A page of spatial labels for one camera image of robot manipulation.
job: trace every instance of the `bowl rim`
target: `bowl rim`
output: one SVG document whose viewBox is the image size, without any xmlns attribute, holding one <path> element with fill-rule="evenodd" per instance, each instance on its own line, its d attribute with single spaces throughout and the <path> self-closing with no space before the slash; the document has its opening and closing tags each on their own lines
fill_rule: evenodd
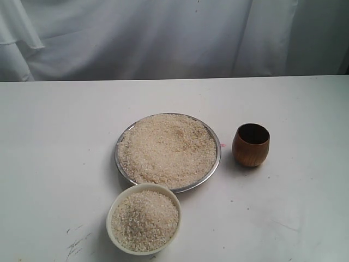
<svg viewBox="0 0 349 262">
<path fill-rule="evenodd" d="M 164 245 L 162 245 L 161 247 L 154 249 L 152 251 L 148 251 L 148 252 L 137 252 L 137 251 L 132 251 L 129 250 L 125 247 L 123 247 L 115 238 L 113 232 L 112 232 L 112 226 L 111 226 L 111 221 L 112 221 L 112 216 L 115 212 L 115 209 L 118 207 L 119 203 L 121 201 L 123 201 L 126 197 L 128 197 L 129 195 L 133 194 L 133 193 L 138 193 L 144 190 L 151 190 L 151 191 L 155 191 L 158 192 L 160 194 L 163 194 L 167 197 L 169 197 L 174 206 L 176 207 L 177 211 L 178 211 L 178 224 L 177 224 L 177 228 L 176 231 L 174 232 L 174 234 L 172 235 L 172 237 L 170 238 L 170 240 L 168 240 Z M 180 223 L 182 221 L 182 210 L 180 207 L 180 203 L 178 198 L 176 197 L 175 194 L 173 194 L 168 188 L 161 186 L 159 184 L 151 184 L 151 183 L 143 183 L 143 184 L 138 184 L 136 186 L 131 186 L 130 188 L 126 189 L 125 191 L 121 192 L 120 195 L 118 195 L 118 197 L 116 197 L 116 199 L 114 200 L 113 204 L 110 206 L 108 215 L 107 215 L 107 219 L 106 219 L 106 227 L 107 227 L 107 233 L 108 236 L 110 238 L 110 240 L 113 242 L 113 244 L 119 248 L 121 251 L 124 251 L 128 254 L 131 255 L 152 255 L 155 254 L 159 251 L 161 251 L 162 249 L 166 248 L 178 235 L 179 232 L 179 228 L 180 228 Z"/>
<path fill-rule="evenodd" d="M 129 131 L 131 130 L 135 124 L 147 117 L 151 117 L 151 116 L 156 116 L 156 115 L 183 115 L 183 116 L 187 116 L 187 117 L 190 117 L 192 118 L 193 120 L 196 120 L 196 121 L 199 121 L 201 124 L 203 124 L 203 126 L 208 130 L 208 133 L 210 134 L 210 136 L 213 138 L 214 140 L 214 143 L 216 145 L 216 160 L 212 166 L 212 168 L 210 169 L 209 172 L 207 172 L 206 175 L 204 175 L 201 179 L 197 180 L 196 182 L 192 183 L 192 184 L 189 184 L 187 186 L 184 186 L 184 187 L 179 187 L 179 188 L 173 188 L 173 189 L 170 189 L 170 191 L 172 191 L 173 193 L 177 194 L 177 193 L 181 193 L 181 192 L 185 192 L 185 191 L 188 191 L 190 189 L 193 189 L 199 185 L 201 185 L 202 183 L 204 183 L 206 180 L 208 180 L 212 175 L 213 173 L 216 171 L 218 165 L 219 165 L 219 162 L 221 160 L 221 155 L 222 155 L 222 149 L 221 149 L 221 145 L 220 145 L 220 142 L 219 142 L 219 139 L 217 137 L 217 135 L 215 134 L 215 132 L 211 129 L 211 127 L 209 127 L 206 123 L 202 122 L 201 120 L 195 118 L 195 117 L 192 117 L 192 116 L 189 116 L 189 115 L 185 115 L 185 114 L 180 114 L 180 113 L 159 113 L 159 114 L 154 114 L 154 115 L 150 115 L 150 116 L 146 116 L 142 119 L 139 119 L 138 121 L 134 122 L 132 125 L 130 125 L 127 129 L 125 129 L 125 131 L 121 134 L 121 136 L 119 137 L 118 141 L 116 142 L 116 145 L 115 145 L 115 152 L 114 152 L 114 157 L 115 157 L 115 164 L 116 164 L 116 167 L 118 169 L 118 171 L 120 172 L 120 174 L 124 177 L 124 179 L 126 179 L 130 184 L 133 184 L 133 185 L 138 185 L 138 183 L 134 180 L 132 180 L 128 175 L 127 173 L 125 172 L 125 170 L 122 168 L 121 166 L 121 163 L 120 163 L 120 160 L 119 160 L 119 154 L 118 154 L 118 145 L 119 143 L 123 140 L 124 138 L 124 135 L 125 135 L 125 132 L 126 131 Z"/>
</svg>

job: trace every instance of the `pile of rice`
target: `pile of rice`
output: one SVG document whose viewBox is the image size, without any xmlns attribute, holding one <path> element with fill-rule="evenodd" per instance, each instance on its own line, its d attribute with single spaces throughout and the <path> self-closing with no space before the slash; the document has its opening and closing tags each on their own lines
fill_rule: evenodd
<svg viewBox="0 0 349 262">
<path fill-rule="evenodd" d="M 118 144 L 122 168 L 137 183 L 170 189 L 203 178 L 216 161 L 216 146 L 205 126 L 188 116 L 159 114 L 138 121 Z"/>
<path fill-rule="evenodd" d="M 112 232 L 125 248 L 148 252 L 164 245 L 178 225 L 178 210 L 171 199 L 153 191 L 128 196 L 112 216 Z"/>
</svg>

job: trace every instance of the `white bowl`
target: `white bowl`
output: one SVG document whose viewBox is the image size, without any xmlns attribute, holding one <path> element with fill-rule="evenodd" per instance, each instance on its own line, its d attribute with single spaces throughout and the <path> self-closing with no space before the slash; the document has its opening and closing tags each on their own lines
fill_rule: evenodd
<svg viewBox="0 0 349 262">
<path fill-rule="evenodd" d="M 169 197 L 174 206 L 176 207 L 176 209 L 178 210 L 178 224 L 177 224 L 177 229 L 174 232 L 173 236 L 170 238 L 170 240 L 168 240 L 163 246 L 154 249 L 152 251 L 149 252 L 137 252 L 137 251 L 132 251 L 129 250 L 125 247 L 123 247 L 115 238 L 113 232 L 112 232 L 112 227 L 111 227 L 111 220 L 113 217 L 113 214 L 115 212 L 115 209 L 119 206 L 119 204 L 125 199 L 127 198 L 129 195 L 133 194 L 133 193 L 139 193 L 142 192 L 144 190 L 149 190 L 149 191 L 155 191 L 155 192 L 159 192 L 160 194 L 163 194 L 167 197 Z M 180 204 L 179 204 L 179 200 L 177 199 L 177 197 L 175 196 L 175 194 L 173 194 L 169 189 L 167 189 L 166 187 L 160 186 L 158 184 L 138 184 L 137 186 L 133 186 L 130 187 L 128 189 L 126 189 L 124 192 L 122 192 L 114 201 L 114 203 L 111 205 L 108 216 L 107 216 L 107 232 L 108 235 L 111 239 L 111 241 L 114 243 L 115 246 L 117 246 L 120 250 L 131 254 L 131 255 L 151 255 L 151 254 L 155 254 L 157 252 L 159 252 L 160 250 L 164 249 L 165 247 L 167 247 L 172 241 L 173 239 L 175 239 L 175 237 L 178 234 L 179 231 L 179 225 L 180 225 L 180 221 L 182 220 L 182 212 L 180 210 Z"/>
</svg>

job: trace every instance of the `rice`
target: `rice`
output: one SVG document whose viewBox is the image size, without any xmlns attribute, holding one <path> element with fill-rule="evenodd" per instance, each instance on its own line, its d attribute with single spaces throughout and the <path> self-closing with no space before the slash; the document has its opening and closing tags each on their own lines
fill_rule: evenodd
<svg viewBox="0 0 349 262">
<path fill-rule="evenodd" d="M 148 252 L 164 245 L 178 225 L 178 210 L 171 199 L 154 191 L 128 196 L 115 209 L 112 232 L 125 248 Z"/>
<path fill-rule="evenodd" d="M 159 114 L 126 131 L 118 155 L 135 182 L 175 189 L 198 181 L 211 170 L 216 147 L 201 122 L 185 115 Z"/>
</svg>

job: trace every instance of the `stainless steel plate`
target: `stainless steel plate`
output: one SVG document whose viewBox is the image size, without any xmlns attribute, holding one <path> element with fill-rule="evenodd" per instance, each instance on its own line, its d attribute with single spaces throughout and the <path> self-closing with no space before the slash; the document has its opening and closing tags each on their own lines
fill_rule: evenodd
<svg viewBox="0 0 349 262">
<path fill-rule="evenodd" d="M 170 115 L 183 115 L 183 114 L 177 114 L 177 113 L 163 113 L 163 114 L 170 114 Z M 221 158 L 221 146 L 220 146 L 220 143 L 219 143 L 219 140 L 218 140 L 218 137 L 216 136 L 216 134 L 213 132 L 213 130 L 208 126 L 206 125 L 204 122 L 200 121 L 199 119 L 196 119 L 192 116 L 188 116 L 194 120 L 197 120 L 199 121 L 200 123 L 202 123 L 208 130 L 209 134 L 211 135 L 211 137 L 213 138 L 215 144 L 216 144 L 216 161 L 214 162 L 211 170 L 203 177 L 201 178 L 200 180 L 196 181 L 195 183 L 193 184 L 190 184 L 188 186 L 185 186 L 185 187 L 180 187 L 180 188 L 175 188 L 175 189 L 171 189 L 172 192 L 174 192 L 175 194 L 176 193 L 181 193 L 181 192 L 184 192 L 184 191 L 187 191 L 187 190 L 190 190 L 194 187 L 197 187 L 198 185 L 204 183 L 206 180 L 209 179 L 210 176 L 212 176 L 212 174 L 216 171 L 217 167 L 218 167 L 218 164 L 220 162 L 220 158 Z M 115 163 L 116 163 L 116 167 L 117 169 L 119 170 L 120 174 L 127 180 L 129 181 L 131 184 L 133 185 L 136 185 L 138 184 L 136 181 L 132 180 L 128 175 L 127 173 L 123 170 L 122 166 L 121 166 L 121 163 L 120 163 L 120 160 L 119 160 L 119 155 L 118 155 L 118 145 L 119 143 L 123 140 L 124 138 L 124 134 L 126 131 L 128 130 L 131 130 L 135 124 L 137 122 L 133 123 L 132 125 L 130 125 L 122 134 L 121 136 L 119 137 L 117 143 L 116 143 L 116 147 L 115 147 Z"/>
</svg>

